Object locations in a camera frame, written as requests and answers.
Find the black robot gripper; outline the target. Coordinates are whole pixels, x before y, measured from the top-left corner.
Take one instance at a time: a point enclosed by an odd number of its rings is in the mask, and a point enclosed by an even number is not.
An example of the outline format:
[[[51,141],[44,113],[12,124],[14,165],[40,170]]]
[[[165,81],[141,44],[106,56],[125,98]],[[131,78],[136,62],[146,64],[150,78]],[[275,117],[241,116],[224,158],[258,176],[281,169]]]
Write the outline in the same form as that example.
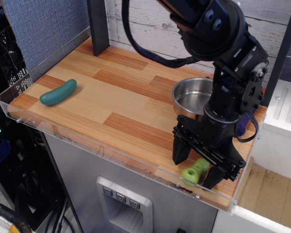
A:
[[[222,179],[238,179],[246,162],[233,145],[234,134],[220,137],[209,133],[202,122],[203,115],[197,119],[177,115],[178,124],[173,130],[173,161],[179,165],[188,158],[191,150],[195,150],[213,165],[202,184],[211,190]]]

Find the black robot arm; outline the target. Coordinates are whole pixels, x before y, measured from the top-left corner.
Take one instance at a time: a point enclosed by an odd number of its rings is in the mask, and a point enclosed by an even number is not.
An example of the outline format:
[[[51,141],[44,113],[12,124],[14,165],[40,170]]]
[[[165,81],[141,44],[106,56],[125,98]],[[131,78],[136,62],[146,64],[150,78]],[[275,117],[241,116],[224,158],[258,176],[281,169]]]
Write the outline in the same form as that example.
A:
[[[244,116],[258,127],[253,111],[263,101],[268,54],[249,33],[240,7],[230,0],[162,0],[161,5],[176,23],[189,57],[167,60],[142,48],[131,34],[127,0],[122,2],[124,30],[140,55],[164,66],[213,62],[213,89],[203,115],[180,114],[173,130],[174,163],[182,163],[195,150],[212,164],[203,183],[204,188],[212,189],[224,179],[237,179],[246,165],[232,139]]]

